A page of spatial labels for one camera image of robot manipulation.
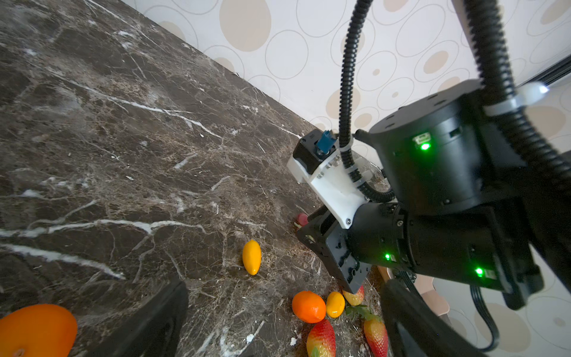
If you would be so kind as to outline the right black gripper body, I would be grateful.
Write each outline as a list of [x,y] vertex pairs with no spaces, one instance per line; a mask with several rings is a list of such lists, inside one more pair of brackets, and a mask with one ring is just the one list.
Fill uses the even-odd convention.
[[397,203],[367,203],[349,228],[320,208],[299,228],[297,239],[323,262],[341,288],[355,294],[375,266],[410,270],[407,212]]

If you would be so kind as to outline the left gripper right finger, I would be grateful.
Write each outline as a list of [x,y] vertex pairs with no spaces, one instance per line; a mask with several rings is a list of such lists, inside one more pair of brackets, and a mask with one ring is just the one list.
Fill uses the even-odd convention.
[[394,356],[485,356],[413,290],[396,280],[381,290],[382,316]]

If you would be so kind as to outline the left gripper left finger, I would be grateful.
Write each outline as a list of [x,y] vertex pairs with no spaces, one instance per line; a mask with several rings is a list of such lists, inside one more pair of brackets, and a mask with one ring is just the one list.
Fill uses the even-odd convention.
[[188,292],[174,280],[87,356],[174,356],[188,311]]

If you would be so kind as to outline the pink scalloped fruit bowl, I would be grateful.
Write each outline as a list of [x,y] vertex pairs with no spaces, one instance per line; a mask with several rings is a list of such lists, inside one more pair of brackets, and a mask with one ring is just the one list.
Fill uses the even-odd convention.
[[434,288],[434,278],[410,272],[401,273],[397,269],[389,269],[382,266],[378,266],[377,269],[385,283],[391,280],[396,280],[408,288],[406,285],[406,279],[404,278],[408,277],[416,291],[420,294],[422,300],[424,300],[432,312],[437,316],[447,315],[450,312],[450,305],[447,300],[444,299],[444,297],[441,296]]

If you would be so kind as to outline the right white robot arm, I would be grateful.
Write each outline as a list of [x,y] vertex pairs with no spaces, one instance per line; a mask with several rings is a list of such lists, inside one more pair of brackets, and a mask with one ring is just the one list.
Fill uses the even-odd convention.
[[[351,130],[358,43],[370,1],[355,4],[341,73],[339,132],[303,136],[288,161],[322,206],[297,238],[351,293],[373,266],[396,271],[382,289],[396,356],[484,356],[500,332],[482,289],[510,309],[544,288],[537,251],[570,285],[570,164],[525,110],[547,87],[514,84],[496,1],[456,1],[480,77]],[[467,284],[492,340],[471,345],[422,300],[411,275]]]

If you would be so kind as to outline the fake strawberry centre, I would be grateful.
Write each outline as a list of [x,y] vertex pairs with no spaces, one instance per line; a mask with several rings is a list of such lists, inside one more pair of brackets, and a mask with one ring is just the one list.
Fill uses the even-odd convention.
[[371,315],[365,318],[364,336],[374,357],[388,356],[388,332],[385,325],[376,316]]

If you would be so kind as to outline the fake peach strawberry front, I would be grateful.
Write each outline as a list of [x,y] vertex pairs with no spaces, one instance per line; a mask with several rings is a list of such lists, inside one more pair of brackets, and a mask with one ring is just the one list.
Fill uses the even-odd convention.
[[357,293],[351,293],[343,290],[342,295],[350,306],[359,306],[364,302],[364,287],[360,287]]

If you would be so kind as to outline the red fake grape bunch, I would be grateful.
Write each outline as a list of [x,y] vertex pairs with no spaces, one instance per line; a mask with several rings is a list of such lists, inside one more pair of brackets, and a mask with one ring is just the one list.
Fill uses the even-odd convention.
[[296,216],[295,224],[298,228],[302,228],[309,223],[308,215],[305,213],[300,213]]

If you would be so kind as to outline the small yellow fake lemon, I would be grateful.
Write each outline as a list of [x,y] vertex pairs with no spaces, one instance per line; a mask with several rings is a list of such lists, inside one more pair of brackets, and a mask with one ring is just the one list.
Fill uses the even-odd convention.
[[343,314],[345,306],[345,298],[340,292],[331,292],[328,295],[326,302],[326,312],[330,318],[339,318]]

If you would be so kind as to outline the fake strawberry front left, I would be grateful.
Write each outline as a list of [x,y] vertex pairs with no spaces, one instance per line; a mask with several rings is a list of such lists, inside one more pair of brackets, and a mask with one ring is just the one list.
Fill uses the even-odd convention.
[[315,324],[306,340],[308,356],[336,357],[335,331],[331,323],[324,319]]

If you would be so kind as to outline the fake orange centre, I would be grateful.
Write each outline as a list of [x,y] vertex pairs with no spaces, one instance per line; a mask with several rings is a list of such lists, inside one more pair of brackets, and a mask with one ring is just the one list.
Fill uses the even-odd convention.
[[316,324],[326,316],[326,303],[321,296],[311,291],[297,293],[291,303],[292,311],[301,321]]

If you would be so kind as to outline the fake orange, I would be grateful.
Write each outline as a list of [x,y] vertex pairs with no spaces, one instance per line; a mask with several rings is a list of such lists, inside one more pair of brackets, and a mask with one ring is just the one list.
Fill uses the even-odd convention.
[[316,324],[326,316],[326,303],[321,296],[311,291],[297,293],[291,303],[292,311],[301,321]]
[[1,319],[2,356],[68,356],[78,325],[67,309],[37,304]]

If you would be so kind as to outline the fake orange far left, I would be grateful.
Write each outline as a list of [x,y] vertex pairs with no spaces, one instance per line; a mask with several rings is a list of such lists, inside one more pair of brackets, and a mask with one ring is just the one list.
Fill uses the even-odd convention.
[[67,309],[37,304],[1,319],[2,356],[68,356],[78,325]]

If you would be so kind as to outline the small yellow fake mango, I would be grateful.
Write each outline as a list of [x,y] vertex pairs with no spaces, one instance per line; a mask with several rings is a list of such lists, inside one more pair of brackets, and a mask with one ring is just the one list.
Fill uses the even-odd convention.
[[242,250],[242,262],[248,274],[256,275],[259,272],[261,260],[260,244],[255,240],[250,240]]

